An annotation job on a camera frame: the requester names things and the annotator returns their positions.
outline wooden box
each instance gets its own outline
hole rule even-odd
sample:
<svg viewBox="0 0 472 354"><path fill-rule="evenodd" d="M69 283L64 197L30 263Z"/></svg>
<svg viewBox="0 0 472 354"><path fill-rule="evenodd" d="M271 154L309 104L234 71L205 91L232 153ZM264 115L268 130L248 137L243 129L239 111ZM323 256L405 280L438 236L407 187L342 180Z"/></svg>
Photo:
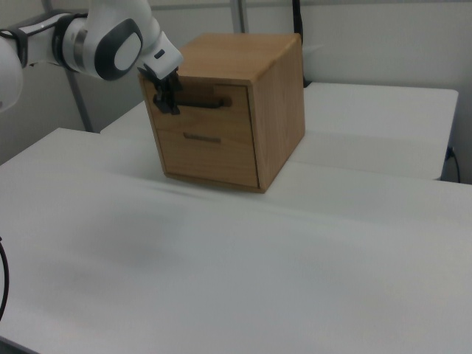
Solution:
<svg viewBox="0 0 472 354"><path fill-rule="evenodd" d="M179 115L140 77L165 175L265 192L305 135L299 35L206 34L181 52Z"/></svg>

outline white table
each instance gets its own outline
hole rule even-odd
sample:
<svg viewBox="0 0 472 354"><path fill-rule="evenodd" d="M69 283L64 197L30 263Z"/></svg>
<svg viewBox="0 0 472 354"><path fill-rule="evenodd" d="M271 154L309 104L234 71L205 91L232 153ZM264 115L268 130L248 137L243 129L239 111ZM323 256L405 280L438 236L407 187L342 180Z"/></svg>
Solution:
<svg viewBox="0 0 472 354"><path fill-rule="evenodd" d="M431 88L312 83L305 89L307 133L290 160L438 179L457 95ZM102 134L153 141L145 104Z"/></svg>
<svg viewBox="0 0 472 354"><path fill-rule="evenodd" d="M58 130L0 167L0 335L40 353L468 353L472 188L288 162L265 195Z"/></svg>

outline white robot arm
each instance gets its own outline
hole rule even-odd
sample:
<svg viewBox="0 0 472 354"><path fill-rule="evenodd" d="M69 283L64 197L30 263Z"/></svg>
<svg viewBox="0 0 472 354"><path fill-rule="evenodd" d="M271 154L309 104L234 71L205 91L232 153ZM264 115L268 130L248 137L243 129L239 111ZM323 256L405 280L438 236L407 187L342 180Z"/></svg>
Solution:
<svg viewBox="0 0 472 354"><path fill-rule="evenodd" d="M178 114L173 91L182 61L147 0L90 0L88 14L55 10L0 29L0 112L19 98L26 66L47 62L117 80L137 63L158 90L157 106Z"/></svg>

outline drawer handle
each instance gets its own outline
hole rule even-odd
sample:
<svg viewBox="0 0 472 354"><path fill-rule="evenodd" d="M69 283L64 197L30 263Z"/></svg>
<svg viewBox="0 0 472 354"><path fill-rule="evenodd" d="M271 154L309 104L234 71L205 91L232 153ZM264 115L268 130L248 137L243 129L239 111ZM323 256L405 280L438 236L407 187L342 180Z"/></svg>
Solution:
<svg viewBox="0 0 472 354"><path fill-rule="evenodd" d="M218 100L214 102L190 102L190 101L176 100L176 104L185 105L187 107L218 109L224 106L224 101Z"/></svg>
<svg viewBox="0 0 472 354"><path fill-rule="evenodd" d="M210 136L202 136L202 135L196 135L196 134L184 133L184 138L185 139L191 139L191 140L200 140L202 142L214 142L214 143L217 143L217 144L221 143L220 138L212 138Z"/></svg>

